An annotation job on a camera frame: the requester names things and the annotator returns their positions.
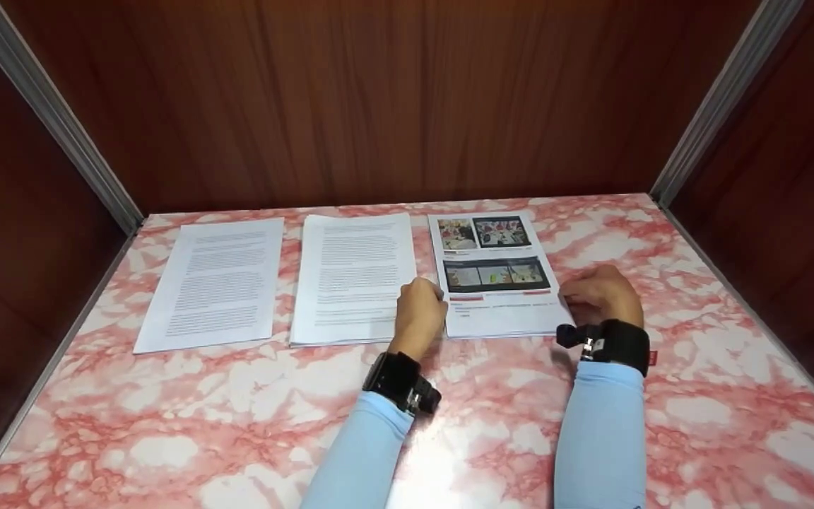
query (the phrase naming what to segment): white paper sheet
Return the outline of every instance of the white paper sheet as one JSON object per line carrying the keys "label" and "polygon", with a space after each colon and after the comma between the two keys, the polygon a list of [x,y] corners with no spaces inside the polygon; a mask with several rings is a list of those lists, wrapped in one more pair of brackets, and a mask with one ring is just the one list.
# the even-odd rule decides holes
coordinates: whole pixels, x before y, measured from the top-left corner
{"label": "white paper sheet", "polygon": [[429,216],[449,338],[555,334],[574,323],[525,211]]}
{"label": "white paper sheet", "polygon": [[134,353],[271,337],[283,229],[282,218],[181,226]]}
{"label": "white paper sheet", "polygon": [[307,216],[291,346],[394,335],[401,284],[416,277],[410,216]]}

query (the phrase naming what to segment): metal frame edge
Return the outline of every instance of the metal frame edge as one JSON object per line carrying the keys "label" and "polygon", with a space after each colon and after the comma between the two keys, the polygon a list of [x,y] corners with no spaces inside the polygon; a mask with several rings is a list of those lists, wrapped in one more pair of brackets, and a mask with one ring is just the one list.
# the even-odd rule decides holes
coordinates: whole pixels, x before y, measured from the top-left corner
{"label": "metal frame edge", "polygon": [[659,205],[668,207],[675,199],[802,4],[803,0],[759,4],[649,191]]}
{"label": "metal frame edge", "polygon": [[16,434],[17,429],[20,428],[20,423],[23,422],[23,418],[27,416],[27,413],[30,412],[33,404],[36,403],[37,397],[39,397],[43,387],[45,387],[46,383],[48,383],[49,377],[51,377],[52,373],[55,371],[55,367],[58,366],[59,361],[61,361],[61,358],[64,357],[65,351],[68,351],[68,347],[71,345],[71,342],[74,341],[74,338],[77,336],[78,331],[80,331],[81,326],[83,326],[83,323],[87,321],[87,316],[90,315],[93,307],[97,302],[99,302],[100,296],[102,296],[106,286],[112,279],[112,275],[115,274],[117,268],[119,268],[119,265],[122,263],[122,260],[124,260],[127,250],[130,249],[130,246],[133,244],[134,239],[136,239],[136,234],[138,234],[138,232],[139,228],[135,228],[133,233],[127,236],[122,248],[120,248],[116,253],[115,258],[109,265],[109,268],[106,269],[105,273],[100,278],[100,282],[87,299],[87,303],[84,304],[80,314],[77,315],[76,319],[74,319],[74,323],[72,323],[71,328],[65,333],[65,336],[61,339],[61,343],[58,345],[58,348],[55,349],[55,352],[52,354],[49,362],[46,363],[46,367],[43,368],[39,378],[36,379],[36,383],[33,384],[33,388],[30,390],[30,393],[27,394],[23,405],[20,406],[20,409],[17,411],[16,415],[14,415],[12,423],[2,435],[2,439],[0,439],[0,458],[4,454],[4,451],[6,451],[6,448],[8,448],[8,444],[11,442],[14,434]]}
{"label": "metal frame edge", "polygon": [[737,292],[736,288],[733,287],[733,284],[731,284],[731,282],[724,276],[721,270],[712,262],[712,259],[708,257],[708,254],[705,254],[705,251],[698,245],[698,242],[695,241],[694,238],[692,238],[692,235],[689,234],[687,228],[684,228],[683,224],[680,221],[678,221],[678,219],[674,216],[674,213],[672,213],[668,209],[665,209],[664,206],[658,203],[658,200],[656,200],[656,205],[658,205],[659,210],[661,210],[661,212],[664,213],[666,219],[668,219],[668,222],[670,222],[671,225],[674,226],[676,231],[678,231],[678,234],[680,234],[680,236],[682,236],[682,238],[684,238],[684,240],[687,241],[687,244],[692,248],[692,251],[695,251],[695,254],[697,254],[697,256],[702,259],[703,263],[707,265],[709,270],[712,271],[714,277],[717,277],[718,281],[720,281],[721,285],[724,287],[724,290],[727,290],[727,292],[730,293],[731,296],[733,296],[734,299],[737,300],[737,303],[739,303],[740,306],[743,307],[744,310],[746,310],[747,315],[749,315],[750,318],[753,319],[753,322],[756,322],[756,325],[758,325],[759,328],[762,329],[762,332],[765,333],[765,335],[772,342],[772,344],[774,344],[779,350],[784,352],[784,354],[789,358],[791,364],[794,365],[796,370],[800,371],[800,374],[802,374],[802,376],[805,377],[805,379],[807,380],[807,385],[814,392],[814,377],[812,377],[812,375],[808,373],[808,371],[803,367],[802,363],[794,355],[791,349],[787,348],[787,345],[784,344],[783,341],[781,341],[781,338],[779,338],[778,335],[775,334],[771,328],[769,328],[768,324],[765,323],[765,321],[763,321],[762,318],[760,318],[759,313],[756,312],[756,310],[753,309],[753,307],[746,302],[746,299],[744,299],[742,294],[740,294],[740,292]]}
{"label": "metal frame edge", "polygon": [[0,6],[0,68],[126,235],[143,215]]}

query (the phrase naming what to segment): wooden wall panel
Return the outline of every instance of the wooden wall panel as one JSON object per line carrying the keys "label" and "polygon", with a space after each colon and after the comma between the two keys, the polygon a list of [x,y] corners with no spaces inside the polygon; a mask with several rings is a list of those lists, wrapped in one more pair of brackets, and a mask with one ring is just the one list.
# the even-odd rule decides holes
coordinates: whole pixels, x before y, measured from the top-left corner
{"label": "wooden wall panel", "polygon": [[123,240],[0,71],[0,437]]}
{"label": "wooden wall panel", "polygon": [[814,1],[671,210],[814,377]]}
{"label": "wooden wall panel", "polygon": [[3,0],[145,213],[646,191],[758,0]]}

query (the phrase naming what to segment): light blue sleeve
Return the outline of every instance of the light blue sleeve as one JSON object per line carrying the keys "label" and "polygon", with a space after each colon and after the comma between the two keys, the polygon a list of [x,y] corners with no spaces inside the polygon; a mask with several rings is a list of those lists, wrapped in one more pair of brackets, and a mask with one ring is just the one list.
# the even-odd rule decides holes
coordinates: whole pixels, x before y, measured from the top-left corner
{"label": "light blue sleeve", "polygon": [[374,392],[361,392],[319,470],[302,509],[382,508],[413,417]]}
{"label": "light blue sleeve", "polygon": [[555,509],[646,507],[642,374],[581,362],[555,456]]}

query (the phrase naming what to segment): person's right hand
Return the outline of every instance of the person's right hand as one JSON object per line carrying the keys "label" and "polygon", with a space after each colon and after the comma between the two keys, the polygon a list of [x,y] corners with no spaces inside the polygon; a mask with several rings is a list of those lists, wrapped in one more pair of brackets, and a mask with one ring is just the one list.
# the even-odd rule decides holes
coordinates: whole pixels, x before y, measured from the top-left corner
{"label": "person's right hand", "polygon": [[419,361],[433,339],[442,334],[448,303],[442,302],[442,289],[424,277],[401,287],[398,312],[394,319],[394,339],[388,351],[401,351]]}
{"label": "person's right hand", "polygon": [[642,303],[630,281],[614,265],[599,265],[561,285],[561,295],[577,325],[616,318],[642,328]]}

